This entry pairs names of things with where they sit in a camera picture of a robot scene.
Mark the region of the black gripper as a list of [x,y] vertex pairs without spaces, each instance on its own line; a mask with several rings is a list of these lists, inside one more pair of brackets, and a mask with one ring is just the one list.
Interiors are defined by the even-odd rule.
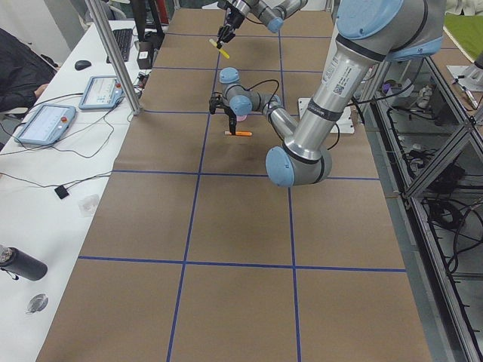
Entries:
[[212,94],[209,99],[209,112],[214,115],[218,109],[222,109],[229,119],[229,134],[236,134],[236,114],[230,108],[229,104],[219,94]]
[[235,37],[235,29],[230,25],[223,25],[218,29],[217,46],[222,47]]

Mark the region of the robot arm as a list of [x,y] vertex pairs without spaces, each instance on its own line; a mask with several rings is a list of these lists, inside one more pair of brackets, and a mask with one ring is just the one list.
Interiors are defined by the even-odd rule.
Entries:
[[288,0],[270,7],[262,0],[218,1],[217,7],[224,10],[225,19],[217,33],[216,47],[221,49],[235,37],[235,31],[249,14],[253,14],[270,32],[277,33],[284,20],[304,8],[307,0]]
[[266,172],[277,186],[316,184],[331,172],[331,155],[323,142],[343,115],[368,70],[384,60],[427,57],[441,48],[444,1],[343,1],[332,39],[336,51],[306,111],[295,121],[277,96],[243,87],[237,69],[220,72],[220,93],[209,111],[222,109],[235,132],[237,119],[263,113],[282,144],[266,155]]

